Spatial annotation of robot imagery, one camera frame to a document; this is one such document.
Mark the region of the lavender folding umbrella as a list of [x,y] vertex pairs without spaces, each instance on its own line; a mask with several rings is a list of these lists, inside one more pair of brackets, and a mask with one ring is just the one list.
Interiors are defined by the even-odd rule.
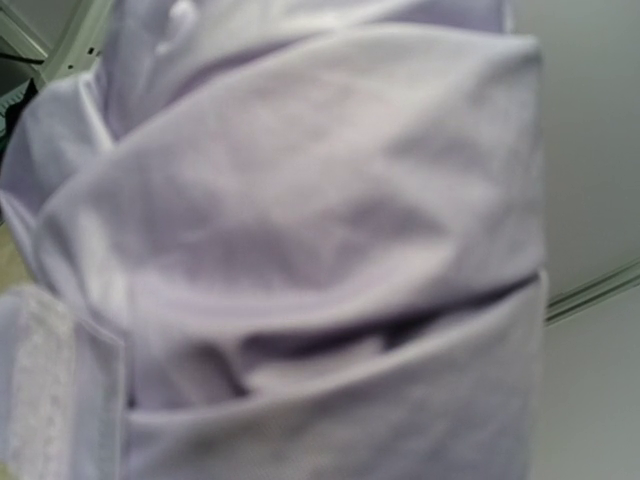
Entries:
[[119,1],[1,209],[12,479],[526,479],[537,41],[503,1]]

